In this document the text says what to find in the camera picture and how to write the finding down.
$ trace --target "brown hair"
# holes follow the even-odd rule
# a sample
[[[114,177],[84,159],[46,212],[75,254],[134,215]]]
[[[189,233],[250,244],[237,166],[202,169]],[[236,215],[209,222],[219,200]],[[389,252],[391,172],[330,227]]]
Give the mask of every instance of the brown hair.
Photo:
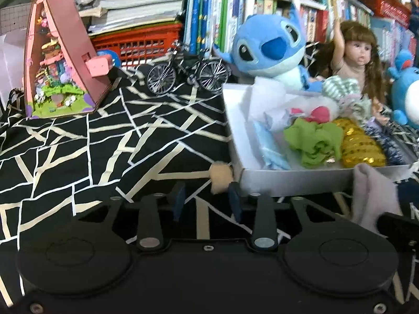
[[[356,21],[344,21],[341,23],[341,31],[345,43],[348,41],[362,41],[371,44],[371,60],[365,65],[364,92],[370,99],[374,97],[380,102],[385,102],[385,86],[383,85],[383,71],[381,70],[380,57],[378,56],[377,39],[374,33]],[[333,41],[326,43],[317,52],[315,58],[319,74],[326,71],[326,75],[332,75],[330,62],[332,61],[335,45]]]

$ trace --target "silver screw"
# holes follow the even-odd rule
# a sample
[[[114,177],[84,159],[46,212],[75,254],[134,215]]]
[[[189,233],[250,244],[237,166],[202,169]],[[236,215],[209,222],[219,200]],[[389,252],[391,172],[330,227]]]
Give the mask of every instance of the silver screw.
[[[387,306],[385,304],[376,304],[374,307],[374,314],[384,314],[387,311]]]
[[[42,314],[43,307],[40,304],[32,304],[29,306],[31,313],[33,314]]]
[[[140,240],[140,246],[144,248],[155,248],[160,244],[160,240],[155,237],[146,237]]]
[[[255,239],[254,244],[259,248],[270,248],[275,244],[275,241],[269,237],[259,237],[258,239]]]

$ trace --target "red crate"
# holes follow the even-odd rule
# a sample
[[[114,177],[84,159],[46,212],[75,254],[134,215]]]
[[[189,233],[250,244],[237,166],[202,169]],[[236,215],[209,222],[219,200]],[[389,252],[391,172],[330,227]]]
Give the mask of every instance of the red crate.
[[[374,12],[378,18],[396,20],[405,28],[409,28],[410,10],[399,0],[360,0]]]
[[[181,23],[136,27],[91,38],[96,51],[110,49],[121,59],[122,67],[145,64],[165,55],[179,38]]]

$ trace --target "blue plush toy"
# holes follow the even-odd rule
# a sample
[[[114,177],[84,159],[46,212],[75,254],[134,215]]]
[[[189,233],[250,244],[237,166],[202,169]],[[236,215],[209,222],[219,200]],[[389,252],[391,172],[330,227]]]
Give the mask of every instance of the blue plush toy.
[[[217,47],[214,51],[240,72],[275,79],[290,89],[321,92],[322,83],[310,82],[307,69],[299,65],[306,43],[301,24],[293,4],[289,19],[276,14],[251,15],[237,30],[231,53]]]
[[[394,78],[391,88],[393,120],[419,129],[419,69],[412,67],[413,57],[408,50],[401,50],[394,64],[395,67],[388,69]]]

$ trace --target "toy dollhouse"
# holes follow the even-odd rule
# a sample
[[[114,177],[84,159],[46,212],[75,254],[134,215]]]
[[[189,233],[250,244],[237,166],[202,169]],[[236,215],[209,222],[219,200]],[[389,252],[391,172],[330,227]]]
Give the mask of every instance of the toy dollhouse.
[[[28,118],[96,110],[110,87],[110,55],[97,56],[74,0],[32,0],[25,47]]]

